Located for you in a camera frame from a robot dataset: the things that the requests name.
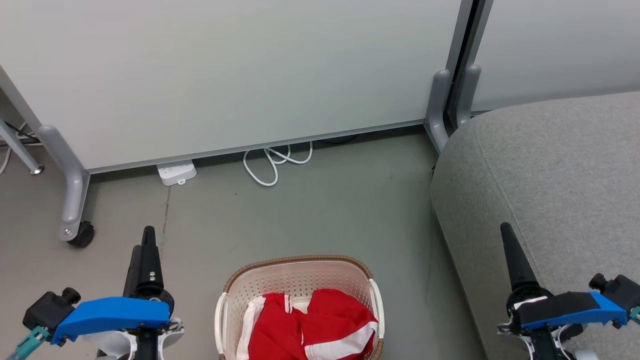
red clothing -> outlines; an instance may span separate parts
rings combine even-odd
[[[267,294],[244,315],[237,360],[361,359],[377,330],[369,309],[339,290],[314,291],[307,314],[288,295]]]

power strip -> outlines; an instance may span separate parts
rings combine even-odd
[[[162,183],[166,186],[184,185],[187,180],[194,178],[198,172],[191,160],[174,161],[156,165]]]

blue gripper part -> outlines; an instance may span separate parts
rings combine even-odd
[[[613,322],[616,320],[619,321],[621,325],[627,324],[627,312],[622,307],[616,305],[613,301],[605,298],[600,293],[589,292],[588,294],[590,294],[596,301],[600,307],[599,309],[589,309],[578,313],[558,316],[557,318],[526,323],[522,324],[522,327],[524,329],[539,329],[546,326],[546,324],[556,327],[573,323],[601,323],[602,325],[605,325],[607,322]]]
[[[106,297],[80,303],[53,334],[51,345],[65,339],[75,341],[78,336],[96,332],[137,329],[159,329],[169,323],[169,304],[159,301]]]

gray metal frame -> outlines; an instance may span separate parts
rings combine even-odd
[[[84,200],[86,197],[86,191],[89,185],[90,174],[123,170],[126,168],[157,165],[160,163],[167,163],[171,161],[204,158],[209,156],[229,154],[233,152],[262,149],[265,147],[274,147],[290,143],[309,142],[338,136],[354,135],[358,133],[366,133],[369,131],[379,131],[397,127],[414,126],[419,124],[424,125],[424,127],[427,129],[427,132],[429,133],[429,136],[431,137],[436,150],[438,151],[438,153],[440,153],[440,151],[444,147],[444,144],[449,138],[444,128],[443,115],[445,111],[447,96],[452,84],[451,72],[456,68],[456,65],[458,63],[458,56],[463,51],[462,44],[473,1],[474,0],[461,0],[460,10],[458,12],[458,18],[456,20],[446,68],[443,70],[439,70],[433,77],[433,84],[431,86],[431,93],[429,95],[427,113],[424,119],[399,122],[396,124],[389,124],[384,126],[374,126],[363,129],[340,131],[323,135],[307,136],[303,138],[288,139],[246,147],[237,147],[233,149],[223,149],[219,151],[200,152],[198,154],[187,154],[148,161],[138,161],[135,163],[92,168],[87,170],[83,167],[82,163],[78,160],[60,132],[54,126],[41,126],[31,108],[27,105],[26,101],[22,98],[16,87],[9,80],[9,77],[1,67],[0,88],[4,90],[9,100],[13,103],[22,117],[27,121],[29,126],[31,126],[32,129],[38,129],[38,135],[45,145],[45,148],[65,174],[65,177],[67,179],[67,193],[65,196],[65,205],[63,208],[62,224],[60,226],[59,237],[61,240],[70,241],[77,235],[78,232],[84,207]]]
[[[447,105],[447,114],[457,129],[471,119],[471,104],[476,93],[476,86],[480,78],[481,68],[475,64],[476,55],[486,22],[491,12],[493,0],[479,0],[476,13],[472,19],[468,40],[461,53],[460,71],[454,79],[454,87]]]
[[[80,226],[90,175],[58,129],[51,125],[43,125],[40,127],[38,134],[40,135],[40,141],[42,141],[53,160],[65,173],[67,193],[58,236],[61,240],[69,241],[76,237]]]
[[[42,164],[38,164],[27,149],[20,143],[20,139],[15,136],[15,131],[10,129],[2,118],[0,118],[0,136],[5,140],[11,150],[24,162],[30,170],[31,175],[38,175],[44,170]]]

white wall panel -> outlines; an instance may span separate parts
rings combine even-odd
[[[640,90],[640,1],[494,0],[472,110]]]
[[[4,0],[0,65],[86,168],[425,116],[459,1]]]

